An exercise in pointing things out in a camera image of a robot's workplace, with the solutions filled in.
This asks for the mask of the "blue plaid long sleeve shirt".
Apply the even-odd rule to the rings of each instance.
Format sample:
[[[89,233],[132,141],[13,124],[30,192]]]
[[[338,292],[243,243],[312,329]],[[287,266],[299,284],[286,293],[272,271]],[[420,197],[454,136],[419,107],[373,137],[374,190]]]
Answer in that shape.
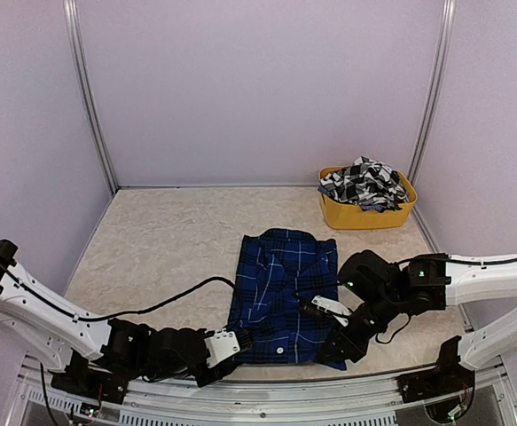
[[[327,317],[299,311],[315,296],[336,300],[338,251],[334,239],[271,228],[244,236],[235,274],[236,295],[228,317],[230,330],[247,332],[252,347],[232,357],[236,365],[305,365],[317,363],[344,371],[343,360],[318,354],[333,328]]]

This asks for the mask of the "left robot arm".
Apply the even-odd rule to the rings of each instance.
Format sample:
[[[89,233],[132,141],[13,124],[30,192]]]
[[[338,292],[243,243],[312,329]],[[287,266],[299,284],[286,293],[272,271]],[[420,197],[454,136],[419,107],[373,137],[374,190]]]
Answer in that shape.
[[[16,261],[17,250],[0,240],[0,329],[79,394],[98,387],[90,364],[126,382],[191,375],[205,385],[245,349],[244,335],[227,327],[157,330],[127,321],[127,312],[95,315],[41,284]]]

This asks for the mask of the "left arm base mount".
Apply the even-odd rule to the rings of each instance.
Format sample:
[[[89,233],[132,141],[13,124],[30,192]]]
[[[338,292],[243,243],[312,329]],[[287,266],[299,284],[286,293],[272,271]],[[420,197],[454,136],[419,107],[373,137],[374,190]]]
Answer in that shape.
[[[97,402],[121,405],[129,381],[113,373],[89,367],[89,361],[73,352],[62,373],[53,373],[51,386],[77,396],[92,398]]]

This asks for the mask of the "yellow plastic basket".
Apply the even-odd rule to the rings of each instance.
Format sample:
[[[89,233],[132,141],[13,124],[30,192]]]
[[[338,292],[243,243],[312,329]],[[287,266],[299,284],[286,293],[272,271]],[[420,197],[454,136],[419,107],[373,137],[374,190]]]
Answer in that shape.
[[[401,203],[399,210],[362,210],[359,206],[338,203],[323,193],[319,193],[320,207],[326,224],[335,230],[379,230],[397,228],[404,225],[411,214],[418,195],[411,182],[399,172],[403,186],[409,195],[407,203]]]

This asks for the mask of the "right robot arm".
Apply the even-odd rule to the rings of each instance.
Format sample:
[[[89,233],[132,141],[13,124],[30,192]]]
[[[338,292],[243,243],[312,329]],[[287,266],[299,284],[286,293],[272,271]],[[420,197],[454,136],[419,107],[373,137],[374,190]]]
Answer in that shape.
[[[517,297],[517,255],[465,257],[424,254],[390,263],[371,250],[352,255],[337,281],[362,303],[350,311],[342,303],[317,296],[314,308],[334,321],[318,358],[322,362],[358,362],[371,339],[401,314],[418,316],[481,300]],[[469,371],[517,346],[517,307],[490,324],[443,343],[427,384],[445,394]]]

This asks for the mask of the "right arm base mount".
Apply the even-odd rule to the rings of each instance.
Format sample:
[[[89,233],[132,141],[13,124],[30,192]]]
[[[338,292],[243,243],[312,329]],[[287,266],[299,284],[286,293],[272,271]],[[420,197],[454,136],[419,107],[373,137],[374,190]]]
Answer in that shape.
[[[457,335],[444,342],[433,367],[397,378],[404,403],[436,398],[453,392],[464,391],[475,385],[475,372],[460,364]]]

